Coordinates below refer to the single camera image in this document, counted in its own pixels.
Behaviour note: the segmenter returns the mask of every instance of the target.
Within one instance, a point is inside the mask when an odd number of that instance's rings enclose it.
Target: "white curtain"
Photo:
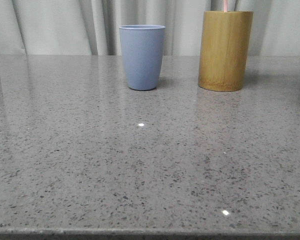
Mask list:
[[[120,55],[119,26],[165,25],[165,55],[198,56],[223,0],[0,0],[0,54]],[[254,11],[249,54],[300,56],[300,0],[229,0]]]

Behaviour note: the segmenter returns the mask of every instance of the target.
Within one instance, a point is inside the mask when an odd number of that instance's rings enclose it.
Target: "bamboo holder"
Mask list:
[[[206,11],[198,85],[232,92],[244,85],[252,11]]]

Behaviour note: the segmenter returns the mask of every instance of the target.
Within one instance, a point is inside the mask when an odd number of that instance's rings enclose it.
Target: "speckled stone surface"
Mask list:
[[[198,67],[135,91],[119,56],[0,55],[0,238],[299,239],[300,57],[250,57],[236,92]]]

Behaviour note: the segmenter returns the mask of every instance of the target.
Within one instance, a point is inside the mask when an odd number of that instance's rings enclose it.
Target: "curtain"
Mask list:
[[[229,0],[253,11],[249,55],[300,56],[300,0]],[[120,55],[119,26],[165,25],[164,54],[198,56],[223,0],[0,0],[0,54]]]

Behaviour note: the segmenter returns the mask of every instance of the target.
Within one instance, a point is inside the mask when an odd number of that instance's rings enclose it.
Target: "blue cup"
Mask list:
[[[129,88],[145,91],[157,87],[165,28],[160,25],[119,27],[123,66]]]

